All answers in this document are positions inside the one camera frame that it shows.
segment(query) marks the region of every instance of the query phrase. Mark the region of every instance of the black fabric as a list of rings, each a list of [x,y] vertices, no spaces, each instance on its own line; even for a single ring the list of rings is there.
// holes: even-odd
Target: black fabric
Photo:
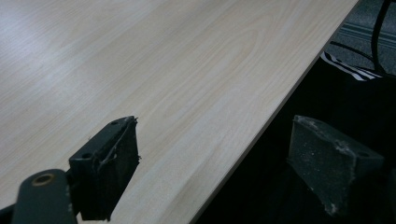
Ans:
[[[355,200],[351,207],[359,212],[330,217],[286,163],[292,119],[302,115],[320,119],[383,155],[382,176],[395,167],[396,80],[378,76],[358,80],[350,74],[355,68],[342,71],[328,62],[330,58],[323,54],[318,59],[198,223],[392,222],[385,202],[386,178],[362,180],[366,187],[351,196]]]

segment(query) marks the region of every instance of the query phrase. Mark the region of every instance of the wood grain surface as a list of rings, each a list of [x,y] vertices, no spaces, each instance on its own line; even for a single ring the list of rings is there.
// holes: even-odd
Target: wood grain surface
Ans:
[[[112,223],[192,221],[357,2],[2,0],[0,207],[134,115]]]

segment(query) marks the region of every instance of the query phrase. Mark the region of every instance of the light wood tabletop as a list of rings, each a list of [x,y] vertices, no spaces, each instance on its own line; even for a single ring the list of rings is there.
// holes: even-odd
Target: light wood tabletop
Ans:
[[[0,207],[138,117],[112,223],[188,223],[358,0],[2,0]]]

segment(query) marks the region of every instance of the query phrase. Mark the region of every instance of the black and white striped object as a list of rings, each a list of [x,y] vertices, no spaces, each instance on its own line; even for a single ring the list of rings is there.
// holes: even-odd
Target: black and white striped object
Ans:
[[[332,56],[331,54],[326,53],[326,52],[323,52],[320,55],[320,58],[324,62],[340,69],[341,71],[343,71],[345,73],[352,75],[358,81],[367,81],[367,80],[381,77],[381,76],[374,74],[368,70],[365,70],[365,69],[362,69],[362,68],[359,68],[356,66],[352,66],[347,63],[343,63],[342,61],[336,59],[334,56]]]

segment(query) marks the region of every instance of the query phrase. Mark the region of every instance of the gray carpet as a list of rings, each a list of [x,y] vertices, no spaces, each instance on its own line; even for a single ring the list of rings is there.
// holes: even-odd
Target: gray carpet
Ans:
[[[371,55],[371,32],[382,2],[383,0],[361,0],[333,40]],[[329,45],[325,51],[346,63],[374,68],[371,61],[349,50]],[[378,55],[385,70],[396,75],[396,3],[390,5],[382,26]]]

